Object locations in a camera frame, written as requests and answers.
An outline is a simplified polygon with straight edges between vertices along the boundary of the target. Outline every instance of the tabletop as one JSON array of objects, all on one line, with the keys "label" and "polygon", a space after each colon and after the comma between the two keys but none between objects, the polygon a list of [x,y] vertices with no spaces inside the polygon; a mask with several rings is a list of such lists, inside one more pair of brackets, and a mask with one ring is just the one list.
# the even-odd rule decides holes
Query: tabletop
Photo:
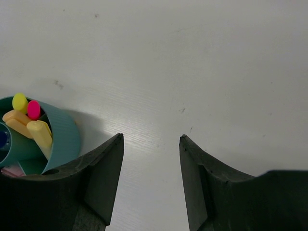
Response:
[{"label": "tabletop", "polygon": [[0,0],[0,97],[125,153],[107,231],[188,231],[179,139],[252,175],[307,169],[308,1]]}]

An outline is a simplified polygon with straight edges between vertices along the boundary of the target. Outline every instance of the orange highlighter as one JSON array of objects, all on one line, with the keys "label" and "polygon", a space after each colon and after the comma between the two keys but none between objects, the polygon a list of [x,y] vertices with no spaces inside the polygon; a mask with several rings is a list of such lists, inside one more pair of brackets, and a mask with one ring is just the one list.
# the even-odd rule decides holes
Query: orange highlighter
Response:
[{"label": "orange highlighter", "polygon": [[29,139],[32,139],[32,135],[27,129],[27,124],[32,121],[24,113],[19,110],[11,110],[4,114],[2,120],[7,126],[19,132],[20,134],[26,136]]},{"label": "orange highlighter", "polygon": [[51,156],[52,134],[48,124],[41,120],[31,121],[27,124],[27,129],[46,159],[49,160]]}]

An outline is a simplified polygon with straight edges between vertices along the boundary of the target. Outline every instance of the pink cap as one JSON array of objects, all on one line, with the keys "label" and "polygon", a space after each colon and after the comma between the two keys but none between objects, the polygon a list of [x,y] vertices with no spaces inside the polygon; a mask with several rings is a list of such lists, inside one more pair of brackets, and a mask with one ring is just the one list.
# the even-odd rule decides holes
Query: pink cap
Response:
[{"label": "pink cap", "polygon": [[37,101],[31,100],[28,103],[27,108],[28,117],[32,120],[38,120],[40,118],[40,105]]}]

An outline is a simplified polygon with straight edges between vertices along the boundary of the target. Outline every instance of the teal pen holder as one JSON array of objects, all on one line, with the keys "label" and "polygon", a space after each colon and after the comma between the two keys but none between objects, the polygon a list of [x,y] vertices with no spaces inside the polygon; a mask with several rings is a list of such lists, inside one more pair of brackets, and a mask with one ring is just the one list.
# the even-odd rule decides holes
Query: teal pen holder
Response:
[{"label": "teal pen holder", "polygon": [[[12,100],[13,97],[0,99],[1,118],[6,112],[13,109]],[[11,150],[14,150],[15,146],[18,146],[21,143],[21,141],[17,139],[15,141],[15,136],[13,137],[12,135],[11,148],[7,153],[5,159],[3,159],[3,161],[0,162],[0,167],[4,165],[13,164],[18,161],[19,165],[27,175],[34,173],[42,174],[50,169],[64,165],[78,157],[80,152],[80,143],[81,143],[80,134],[72,117],[68,113],[57,107],[54,107],[52,105],[40,101],[38,101],[38,103],[40,104],[41,109],[45,112],[45,115],[47,116],[47,119],[51,127],[52,147],[51,147],[50,159],[48,161],[44,159],[43,153],[40,151],[39,147],[33,140],[24,137],[18,132],[12,131],[12,129],[9,129],[9,131],[13,135],[15,135],[15,133],[20,135],[21,137],[19,138],[22,139],[24,142],[34,143],[36,147],[39,149],[39,152],[35,151],[32,152],[32,155],[30,155],[25,153],[25,149],[20,149],[19,155],[17,154],[13,155]],[[30,160],[32,159],[34,160],[33,163],[36,164],[36,170],[33,170],[33,165],[30,164],[31,163]]]}]

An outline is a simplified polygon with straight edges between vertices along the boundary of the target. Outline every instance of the yellow highlighter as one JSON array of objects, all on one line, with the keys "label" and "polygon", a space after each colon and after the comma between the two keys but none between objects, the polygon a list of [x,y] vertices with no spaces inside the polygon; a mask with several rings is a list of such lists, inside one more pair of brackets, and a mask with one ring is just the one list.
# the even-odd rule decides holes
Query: yellow highlighter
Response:
[{"label": "yellow highlighter", "polygon": [[51,155],[52,137],[48,124],[40,120],[31,121],[27,124],[27,129],[32,135],[34,141],[42,150],[46,159],[49,160]]},{"label": "yellow highlighter", "polygon": [[31,139],[32,135],[27,129],[27,124],[32,121],[27,117],[25,114],[18,110],[11,110],[4,114],[2,120],[5,122],[7,126],[14,129],[15,131],[19,132],[20,134],[26,136],[27,138]]},{"label": "yellow highlighter", "polygon": [[28,100],[23,93],[17,93],[12,100],[12,106],[15,110],[18,110],[24,114],[27,114]]}]

